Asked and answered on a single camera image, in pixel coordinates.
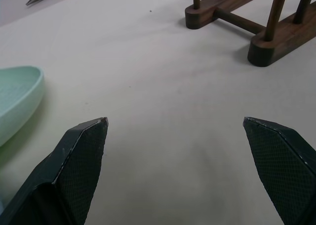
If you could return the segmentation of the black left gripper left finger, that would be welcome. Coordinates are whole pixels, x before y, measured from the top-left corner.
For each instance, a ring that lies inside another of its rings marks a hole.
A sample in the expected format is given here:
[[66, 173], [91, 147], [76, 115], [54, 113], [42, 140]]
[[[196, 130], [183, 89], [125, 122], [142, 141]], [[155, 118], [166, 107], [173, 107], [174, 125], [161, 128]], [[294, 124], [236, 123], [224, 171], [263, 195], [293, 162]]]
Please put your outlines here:
[[0, 215], [0, 225], [84, 225], [98, 184], [108, 119], [65, 132]]

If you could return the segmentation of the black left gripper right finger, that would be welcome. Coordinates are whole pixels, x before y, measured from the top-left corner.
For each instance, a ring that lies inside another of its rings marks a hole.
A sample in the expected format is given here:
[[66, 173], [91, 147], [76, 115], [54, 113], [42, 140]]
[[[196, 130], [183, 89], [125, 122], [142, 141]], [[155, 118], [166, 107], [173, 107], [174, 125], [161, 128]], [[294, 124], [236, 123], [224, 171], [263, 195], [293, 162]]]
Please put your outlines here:
[[316, 150], [294, 129], [245, 117], [259, 178], [284, 225], [316, 225]]

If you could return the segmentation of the dark wooden rack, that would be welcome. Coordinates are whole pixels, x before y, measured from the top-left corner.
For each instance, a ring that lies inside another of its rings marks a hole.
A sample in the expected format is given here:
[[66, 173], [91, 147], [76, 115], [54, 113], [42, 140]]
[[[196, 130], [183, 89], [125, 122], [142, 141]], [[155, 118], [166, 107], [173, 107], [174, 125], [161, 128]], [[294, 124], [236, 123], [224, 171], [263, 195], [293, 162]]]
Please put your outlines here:
[[232, 13], [251, 1], [193, 0], [185, 9], [186, 27], [197, 30], [222, 19], [254, 34], [247, 59], [257, 67], [267, 67], [316, 38], [316, 1], [300, 0], [296, 12], [281, 20], [285, 0], [273, 0], [265, 26]]

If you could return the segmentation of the light green plate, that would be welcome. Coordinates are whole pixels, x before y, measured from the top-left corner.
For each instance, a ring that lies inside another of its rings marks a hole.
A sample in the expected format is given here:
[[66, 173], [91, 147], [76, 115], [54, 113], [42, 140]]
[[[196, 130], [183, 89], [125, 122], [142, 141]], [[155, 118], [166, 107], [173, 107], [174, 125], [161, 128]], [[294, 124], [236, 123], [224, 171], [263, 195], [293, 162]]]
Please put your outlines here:
[[44, 96], [44, 73], [34, 66], [0, 69], [0, 147], [35, 113]]

